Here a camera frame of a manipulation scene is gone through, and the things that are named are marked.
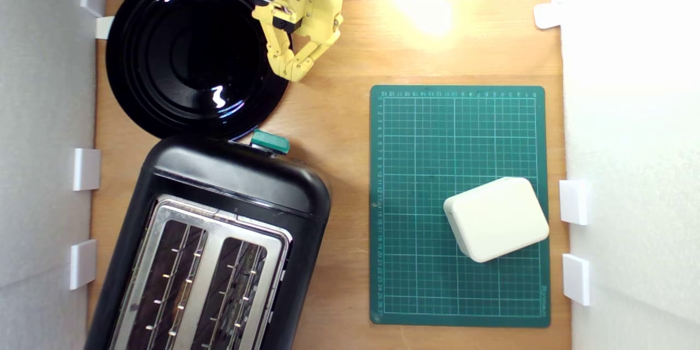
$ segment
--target grid lines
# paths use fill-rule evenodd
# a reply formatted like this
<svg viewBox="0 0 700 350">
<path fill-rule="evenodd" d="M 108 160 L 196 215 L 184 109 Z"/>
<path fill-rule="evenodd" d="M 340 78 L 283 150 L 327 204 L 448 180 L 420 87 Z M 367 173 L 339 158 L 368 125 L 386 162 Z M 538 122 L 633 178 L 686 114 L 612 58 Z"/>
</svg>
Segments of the grid lines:
<svg viewBox="0 0 700 350">
<path fill-rule="evenodd" d="M 544 142 L 537 86 L 372 89 L 375 323 L 549 324 L 548 241 L 476 263 L 458 249 L 442 211 L 449 196 L 522 176 L 546 214 Z"/>
</svg>

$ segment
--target toaster slot grill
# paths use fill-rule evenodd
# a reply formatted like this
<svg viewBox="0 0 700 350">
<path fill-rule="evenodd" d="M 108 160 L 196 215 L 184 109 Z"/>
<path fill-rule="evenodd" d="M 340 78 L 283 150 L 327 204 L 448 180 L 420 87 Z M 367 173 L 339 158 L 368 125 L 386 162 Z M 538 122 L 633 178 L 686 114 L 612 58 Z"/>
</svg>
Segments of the toaster slot grill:
<svg viewBox="0 0 700 350">
<path fill-rule="evenodd" d="M 112 349 L 256 350 L 291 236 L 164 196 L 153 208 Z"/>
<path fill-rule="evenodd" d="M 169 350 L 187 305 L 207 232 L 170 221 L 163 228 L 129 348 Z"/>
<path fill-rule="evenodd" d="M 192 349 L 238 350 L 266 257 L 261 246 L 224 241 Z"/>
</svg>

